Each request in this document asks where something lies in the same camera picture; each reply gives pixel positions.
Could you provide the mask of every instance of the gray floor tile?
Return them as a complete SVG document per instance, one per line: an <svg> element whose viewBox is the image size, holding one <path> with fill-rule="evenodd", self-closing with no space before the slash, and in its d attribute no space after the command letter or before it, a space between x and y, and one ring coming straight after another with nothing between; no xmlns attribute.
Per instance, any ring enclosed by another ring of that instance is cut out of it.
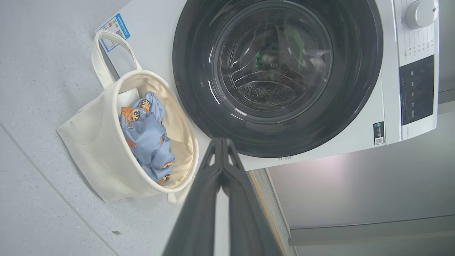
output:
<svg viewBox="0 0 455 256"><path fill-rule="evenodd" d="M101 93L91 64L94 30L128 1L2 1L2 33L9 39L0 47L0 122L119 254L159 255L181 207L168 205L164 195L102 202L56 133Z"/></svg>
<svg viewBox="0 0 455 256"><path fill-rule="evenodd" d="M114 255L0 128L2 255Z"/></svg>

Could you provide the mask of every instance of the washing machine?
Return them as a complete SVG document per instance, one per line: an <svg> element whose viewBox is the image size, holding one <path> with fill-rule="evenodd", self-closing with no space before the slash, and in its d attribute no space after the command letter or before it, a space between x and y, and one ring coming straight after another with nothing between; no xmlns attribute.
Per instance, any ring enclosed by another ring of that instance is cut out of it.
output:
<svg viewBox="0 0 455 256"><path fill-rule="evenodd" d="M436 128L438 13L435 0L133 0L99 29L175 89L200 156L227 137L258 169ZM133 68L100 43L120 76Z"/></svg>

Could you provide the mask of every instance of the blue pajamas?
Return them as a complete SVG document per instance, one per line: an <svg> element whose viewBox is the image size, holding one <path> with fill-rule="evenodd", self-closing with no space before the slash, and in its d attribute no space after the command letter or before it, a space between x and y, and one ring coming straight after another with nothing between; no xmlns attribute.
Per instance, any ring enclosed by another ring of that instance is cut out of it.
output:
<svg viewBox="0 0 455 256"><path fill-rule="evenodd" d="M172 173L176 161L167 137L164 106L152 92L137 100L130 108L121 108L120 126L128 146L147 175L163 184Z"/></svg>

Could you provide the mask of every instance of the tile grout line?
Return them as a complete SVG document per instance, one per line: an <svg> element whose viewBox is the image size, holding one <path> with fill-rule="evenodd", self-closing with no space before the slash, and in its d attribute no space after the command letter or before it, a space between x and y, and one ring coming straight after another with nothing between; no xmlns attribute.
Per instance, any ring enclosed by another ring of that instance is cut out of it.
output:
<svg viewBox="0 0 455 256"><path fill-rule="evenodd" d="M41 171L41 169L33 162L33 160L27 155L27 153L22 149L22 147L17 143L17 141L14 139L14 137L10 134L10 132L6 129L6 127L3 125L3 123L0 121L0 127L5 131L6 135L11 139L11 141L16 145L16 147L21 151L21 153L25 156L25 158L30 162L30 164L38 171L39 174L46 180L46 182L51 186L51 188L62 198L62 200L71 208L71 210L76 213L77 216L89 227L89 229L96 235L98 238L101 239L101 241L113 252L115 255L120 256L112 246L110 246L104 238L96 232L96 230L82 217L82 215L76 211L76 209L73 207L73 205L66 200L66 198L63 196L63 194L54 186L54 184L51 183L51 181L44 175L44 173Z"/></svg>

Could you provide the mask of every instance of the wall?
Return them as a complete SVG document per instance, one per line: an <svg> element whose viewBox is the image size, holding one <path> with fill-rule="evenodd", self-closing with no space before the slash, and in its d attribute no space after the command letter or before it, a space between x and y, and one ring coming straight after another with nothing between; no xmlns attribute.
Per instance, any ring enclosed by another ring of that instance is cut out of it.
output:
<svg viewBox="0 0 455 256"><path fill-rule="evenodd" d="M455 89L455 1L439 0L440 2L440 67L439 91L447 91Z"/></svg>
<svg viewBox="0 0 455 256"><path fill-rule="evenodd" d="M455 214L455 112L416 138L269 168L290 228Z"/></svg>
<svg viewBox="0 0 455 256"><path fill-rule="evenodd" d="M374 244L298 246L300 256L453 256L453 237Z"/></svg>

